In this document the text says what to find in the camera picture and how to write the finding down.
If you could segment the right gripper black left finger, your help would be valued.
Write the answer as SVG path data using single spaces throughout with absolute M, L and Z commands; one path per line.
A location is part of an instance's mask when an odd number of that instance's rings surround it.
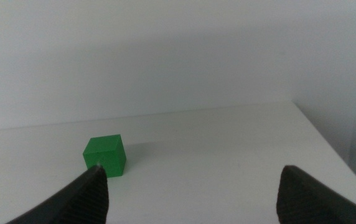
M 101 165 L 95 165 L 56 194 L 10 222 L 105 223 L 108 209 L 106 172 Z

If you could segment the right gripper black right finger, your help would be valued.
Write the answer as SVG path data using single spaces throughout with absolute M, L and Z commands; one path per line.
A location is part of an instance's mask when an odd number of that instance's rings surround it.
M 356 204 L 297 166 L 284 166 L 276 213 L 280 223 L 356 223 Z

